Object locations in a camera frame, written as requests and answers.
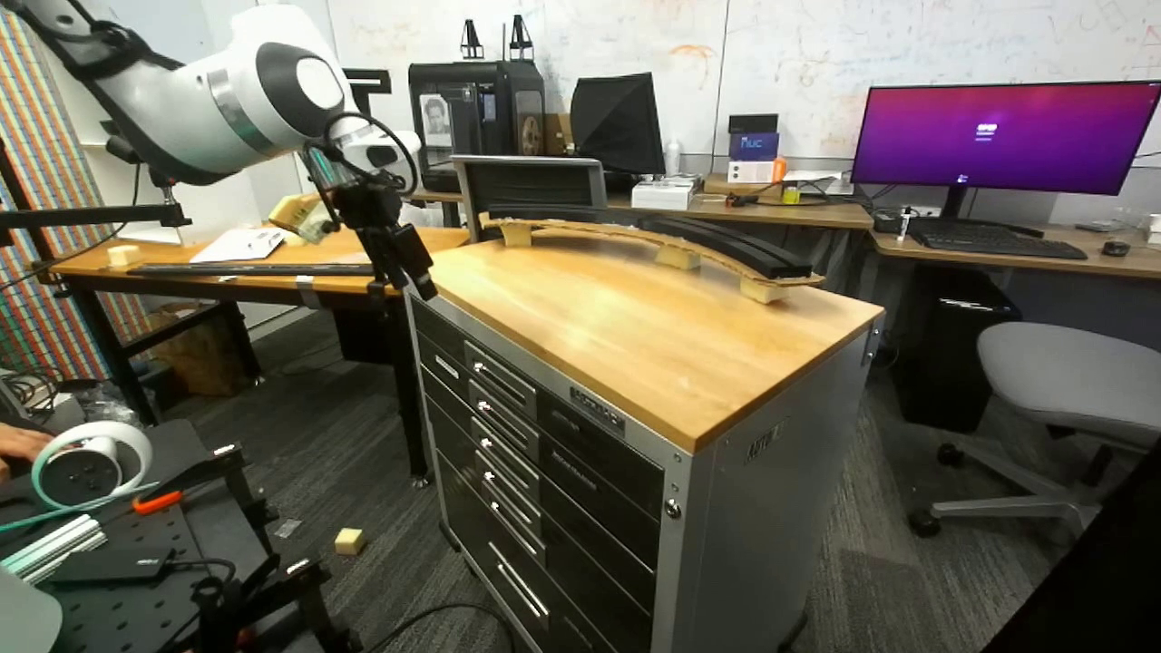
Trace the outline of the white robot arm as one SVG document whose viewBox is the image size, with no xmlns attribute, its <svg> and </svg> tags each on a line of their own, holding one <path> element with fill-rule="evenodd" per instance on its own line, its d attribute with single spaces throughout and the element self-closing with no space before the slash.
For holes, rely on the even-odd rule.
<svg viewBox="0 0 1161 653">
<path fill-rule="evenodd" d="M 300 6 L 238 11 L 227 45 L 197 63 L 161 56 L 82 0 L 2 0 L 2 11 L 104 109 L 120 160 L 145 164 L 161 184 L 214 184 L 296 151 L 325 216 L 359 236 L 369 276 L 434 295 L 433 255 L 398 223 L 421 182 L 421 139 L 354 106 L 334 47 Z"/>
</svg>

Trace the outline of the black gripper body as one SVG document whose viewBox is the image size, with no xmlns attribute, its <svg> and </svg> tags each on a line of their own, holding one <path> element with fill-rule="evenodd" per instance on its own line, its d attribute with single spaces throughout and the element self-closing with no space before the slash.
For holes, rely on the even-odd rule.
<svg viewBox="0 0 1161 653">
<path fill-rule="evenodd" d="M 359 236 L 374 276 L 392 286 L 429 286 L 433 259 L 412 225 L 398 223 L 401 196 L 392 182 L 354 182 L 334 194 L 336 219 Z"/>
</svg>

